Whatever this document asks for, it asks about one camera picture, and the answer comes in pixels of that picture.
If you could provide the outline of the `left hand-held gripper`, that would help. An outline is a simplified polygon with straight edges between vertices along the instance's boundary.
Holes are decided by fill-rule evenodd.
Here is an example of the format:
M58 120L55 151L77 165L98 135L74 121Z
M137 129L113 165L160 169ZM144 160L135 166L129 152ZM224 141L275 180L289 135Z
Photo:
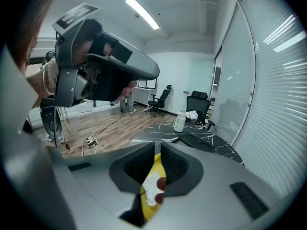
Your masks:
M159 76L160 69L154 60L104 29L103 34L117 42L111 54L100 56L89 53L86 55L87 63L82 66L73 62L74 46L84 22L94 19L99 11L97 6L82 3L53 23L57 36L55 60L59 72L53 98L43 99L43 104L72 107L84 99L113 102L129 82L154 80ZM92 80L86 77L86 67L96 68Z

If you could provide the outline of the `person's left hand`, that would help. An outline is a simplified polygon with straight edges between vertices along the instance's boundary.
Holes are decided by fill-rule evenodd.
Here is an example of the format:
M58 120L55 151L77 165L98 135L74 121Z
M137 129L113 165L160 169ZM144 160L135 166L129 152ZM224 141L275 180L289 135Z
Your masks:
M79 38L74 46L73 55L73 62L77 66L82 66L87 63L86 55L89 53L100 56L109 56L117 43L114 38L103 34L102 25L95 19L87 19L78 36ZM84 71L87 74L87 79L91 81L96 68L86 67L84 68ZM114 101L119 102L125 100L125 98L132 93L132 89L136 85L137 82L134 80L129 82L129 84L121 90L121 94L119 94Z

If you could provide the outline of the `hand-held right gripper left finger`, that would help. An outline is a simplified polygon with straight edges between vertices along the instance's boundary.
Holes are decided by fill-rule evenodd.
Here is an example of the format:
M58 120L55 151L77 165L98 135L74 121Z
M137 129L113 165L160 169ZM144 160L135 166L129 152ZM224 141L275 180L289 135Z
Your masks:
M109 176L117 188L135 195L130 209L121 213L119 218L137 227L145 224L141 186L154 164L154 156L154 143L141 144L139 149L115 160L109 167Z

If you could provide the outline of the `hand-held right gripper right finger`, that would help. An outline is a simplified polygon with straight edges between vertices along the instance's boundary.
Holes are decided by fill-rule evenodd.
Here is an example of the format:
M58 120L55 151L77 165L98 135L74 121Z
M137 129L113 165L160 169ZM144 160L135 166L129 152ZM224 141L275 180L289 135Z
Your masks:
M184 196L202 180L204 169L195 157L171 144L161 144L161 163L166 172L166 197Z

